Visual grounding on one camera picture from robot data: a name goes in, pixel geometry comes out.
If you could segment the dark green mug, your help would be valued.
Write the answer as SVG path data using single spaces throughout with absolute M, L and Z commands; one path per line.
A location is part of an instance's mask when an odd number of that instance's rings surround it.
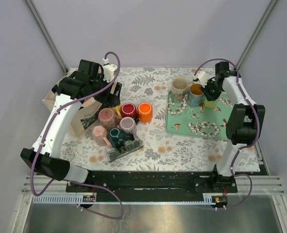
M 108 132 L 108 139 L 112 146 L 116 149 L 123 147 L 126 142 L 133 141 L 134 136 L 131 133 L 126 133 L 119 128 L 112 128 Z

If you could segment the beige floral mug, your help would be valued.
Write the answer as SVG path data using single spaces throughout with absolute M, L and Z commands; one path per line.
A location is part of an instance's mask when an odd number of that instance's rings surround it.
M 184 77 L 175 77 L 171 86 L 171 99 L 173 102 L 182 102 L 192 81 Z

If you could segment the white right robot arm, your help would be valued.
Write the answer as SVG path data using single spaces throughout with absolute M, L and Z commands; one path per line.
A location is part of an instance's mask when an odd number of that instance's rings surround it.
M 236 160 L 243 149 L 252 147 L 259 139 L 265 116 L 265 107 L 256 104 L 242 84 L 239 69 L 230 69 L 231 61 L 215 58 L 215 77 L 201 81 L 201 90 L 208 101 L 215 101 L 225 92 L 232 105 L 226 124 L 228 139 L 223 160 L 214 166 L 204 186 L 214 192 L 234 185 Z

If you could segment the lime green mug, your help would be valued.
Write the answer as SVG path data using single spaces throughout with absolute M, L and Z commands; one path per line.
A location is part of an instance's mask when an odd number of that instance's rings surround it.
M 217 100 L 205 99 L 204 100 L 204 106 L 205 106 L 205 108 L 212 109 L 212 108 L 215 108 L 217 106 L 218 102 L 219 102 L 219 99 L 217 99 Z

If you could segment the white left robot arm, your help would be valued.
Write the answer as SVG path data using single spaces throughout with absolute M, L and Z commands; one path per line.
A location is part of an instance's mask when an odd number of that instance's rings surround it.
M 107 58 L 103 61 L 101 65 L 81 60 L 78 70 L 57 84 L 55 102 L 42 132 L 32 147 L 23 148 L 20 154 L 32 173 L 57 181 L 77 182 L 77 187 L 83 192 L 93 188 L 94 181 L 88 177 L 88 170 L 61 159 L 60 153 L 70 123 L 86 99 L 109 107 L 120 103 L 122 85 L 115 80 L 121 65 L 110 64 Z

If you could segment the blue butterfly mug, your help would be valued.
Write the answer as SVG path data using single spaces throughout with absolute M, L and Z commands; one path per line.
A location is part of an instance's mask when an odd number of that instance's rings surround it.
M 187 93 L 187 105 L 197 107 L 203 103 L 204 93 L 201 90 L 201 85 L 198 83 L 192 84 Z

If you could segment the pink round mug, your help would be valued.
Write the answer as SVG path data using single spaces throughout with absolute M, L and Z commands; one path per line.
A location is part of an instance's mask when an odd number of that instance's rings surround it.
M 98 119 L 103 127 L 111 129 L 117 127 L 122 117 L 115 114 L 111 108 L 104 108 L 99 112 Z

